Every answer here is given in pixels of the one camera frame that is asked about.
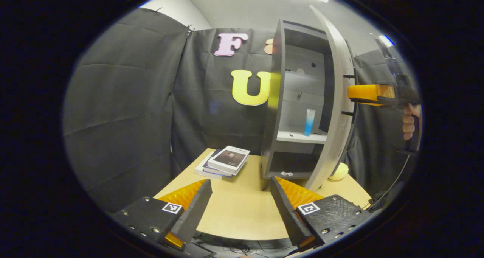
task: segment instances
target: human hand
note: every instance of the human hand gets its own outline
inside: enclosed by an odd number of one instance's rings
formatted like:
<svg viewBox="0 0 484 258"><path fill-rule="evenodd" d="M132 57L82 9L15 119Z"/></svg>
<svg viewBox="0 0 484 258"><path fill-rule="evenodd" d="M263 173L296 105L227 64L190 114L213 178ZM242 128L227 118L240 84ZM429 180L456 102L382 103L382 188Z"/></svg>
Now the human hand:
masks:
<svg viewBox="0 0 484 258"><path fill-rule="evenodd" d="M412 115L415 115L419 119L422 117L422 105L415 105L408 103L408 106L403 108L403 139L410 140L415 131L415 120Z"/></svg>

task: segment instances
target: stack of books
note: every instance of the stack of books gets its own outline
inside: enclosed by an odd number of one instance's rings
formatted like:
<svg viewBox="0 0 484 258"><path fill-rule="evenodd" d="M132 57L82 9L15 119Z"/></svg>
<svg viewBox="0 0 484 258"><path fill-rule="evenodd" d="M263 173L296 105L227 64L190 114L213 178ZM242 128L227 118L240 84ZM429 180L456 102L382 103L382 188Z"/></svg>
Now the stack of books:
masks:
<svg viewBox="0 0 484 258"><path fill-rule="evenodd" d="M221 179L236 176L244 166L250 151L233 146L211 152L197 167L195 173Z"/></svg>

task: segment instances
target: blue tube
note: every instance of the blue tube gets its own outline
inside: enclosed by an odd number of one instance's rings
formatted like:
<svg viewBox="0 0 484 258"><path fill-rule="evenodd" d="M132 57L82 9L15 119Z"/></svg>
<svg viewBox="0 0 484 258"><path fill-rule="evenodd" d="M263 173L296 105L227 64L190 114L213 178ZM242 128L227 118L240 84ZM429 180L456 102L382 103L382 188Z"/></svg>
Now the blue tube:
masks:
<svg viewBox="0 0 484 258"><path fill-rule="evenodd" d="M315 114L316 114L315 110L311 110L311 109L306 110L306 126L304 127L304 136L309 136L311 134L311 130L313 130Z"/></svg>

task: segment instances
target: yellow letter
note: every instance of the yellow letter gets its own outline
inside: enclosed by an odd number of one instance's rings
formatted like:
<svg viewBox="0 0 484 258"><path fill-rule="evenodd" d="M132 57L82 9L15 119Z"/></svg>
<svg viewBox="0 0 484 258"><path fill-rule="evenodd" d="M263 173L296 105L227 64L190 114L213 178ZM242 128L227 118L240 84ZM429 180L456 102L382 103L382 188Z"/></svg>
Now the yellow letter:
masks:
<svg viewBox="0 0 484 258"><path fill-rule="evenodd" d="M261 79L261 88L259 94L252 96L247 94L247 82L252 72L246 70L234 70L230 73L234 77L232 86L232 96L235 101L242 105L257 106L267 101L269 97L269 85L271 84L271 73L258 72L257 77Z"/></svg>

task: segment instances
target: pink letter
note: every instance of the pink letter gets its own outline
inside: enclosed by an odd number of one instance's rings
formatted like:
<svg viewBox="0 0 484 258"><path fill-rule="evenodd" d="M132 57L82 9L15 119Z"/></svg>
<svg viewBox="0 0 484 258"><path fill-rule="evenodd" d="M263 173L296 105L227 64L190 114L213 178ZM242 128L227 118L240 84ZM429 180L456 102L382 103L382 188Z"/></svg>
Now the pink letter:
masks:
<svg viewBox="0 0 484 258"><path fill-rule="evenodd" d="M242 45L242 41L240 39L249 39L249 35L247 34L234 33L221 33L218 34L218 37L220 37L220 44L218 45L218 50L213 53L214 55L234 55L235 52L232 51L232 46L237 50Z"/></svg>

